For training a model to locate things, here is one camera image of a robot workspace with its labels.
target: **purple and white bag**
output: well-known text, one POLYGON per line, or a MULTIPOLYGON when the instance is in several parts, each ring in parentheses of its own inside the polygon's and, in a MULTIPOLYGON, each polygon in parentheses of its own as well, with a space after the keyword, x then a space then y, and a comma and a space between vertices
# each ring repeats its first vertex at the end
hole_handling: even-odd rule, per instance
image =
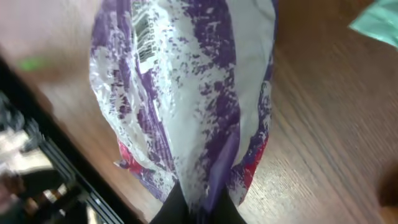
POLYGON ((179 181, 192 210, 226 185, 235 204, 271 120, 271 0, 103 0, 90 82, 129 169, 161 201, 179 181))

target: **wooden table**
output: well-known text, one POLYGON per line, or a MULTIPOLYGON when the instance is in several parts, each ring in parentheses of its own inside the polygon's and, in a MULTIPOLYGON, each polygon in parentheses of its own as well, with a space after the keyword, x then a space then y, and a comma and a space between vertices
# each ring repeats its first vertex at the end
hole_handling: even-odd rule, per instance
MULTIPOLYGON (((4 13, 15 12, 0 5, 0 30, 13 27, 0 33, 2 54, 13 65, 33 53, 51 56, 53 68, 20 77, 118 195, 150 220, 161 203, 113 165, 116 138, 88 84, 98 1, 34 2, 28 9, 39 11, 39 2, 55 12, 40 14, 46 19, 29 31, 10 26, 4 13)), ((248 223, 380 222, 379 181, 398 161, 398 53, 347 28, 370 2, 280 1, 271 136, 239 208, 248 223)))

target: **snack bag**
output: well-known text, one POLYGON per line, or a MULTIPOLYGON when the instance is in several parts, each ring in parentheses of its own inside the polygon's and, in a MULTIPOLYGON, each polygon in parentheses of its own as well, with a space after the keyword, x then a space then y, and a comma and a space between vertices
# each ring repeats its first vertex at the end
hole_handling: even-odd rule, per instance
POLYGON ((243 201, 268 140, 271 0, 103 0, 90 82, 122 160, 161 201, 243 201))

